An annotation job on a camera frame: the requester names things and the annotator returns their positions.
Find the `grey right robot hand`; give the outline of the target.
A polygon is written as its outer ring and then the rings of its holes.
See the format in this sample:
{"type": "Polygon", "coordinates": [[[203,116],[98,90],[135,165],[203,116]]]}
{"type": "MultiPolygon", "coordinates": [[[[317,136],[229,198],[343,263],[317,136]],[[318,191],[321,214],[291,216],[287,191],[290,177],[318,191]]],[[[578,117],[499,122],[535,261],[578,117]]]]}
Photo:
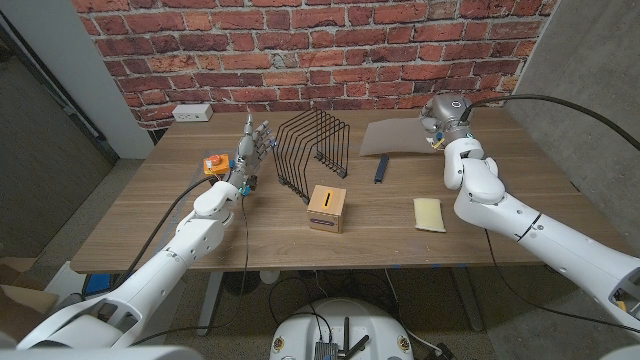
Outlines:
{"type": "Polygon", "coordinates": [[[443,150],[459,138],[472,138],[472,130],[461,117],[471,102],[461,95],[441,94],[430,99],[421,109],[419,121],[426,139],[434,149],[443,150]]]}

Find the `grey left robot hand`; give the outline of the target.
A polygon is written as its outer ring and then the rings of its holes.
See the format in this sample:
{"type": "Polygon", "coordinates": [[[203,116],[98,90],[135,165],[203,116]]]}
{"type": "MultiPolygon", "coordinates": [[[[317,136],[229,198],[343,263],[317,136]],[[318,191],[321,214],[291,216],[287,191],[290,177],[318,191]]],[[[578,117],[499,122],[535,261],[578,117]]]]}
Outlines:
{"type": "Polygon", "coordinates": [[[276,138],[271,134],[269,122],[264,121],[254,127],[253,116],[249,114],[244,125],[244,135],[237,146],[235,166],[231,170],[228,182],[240,187],[251,176],[256,175],[261,162],[276,143],[276,138]]]}

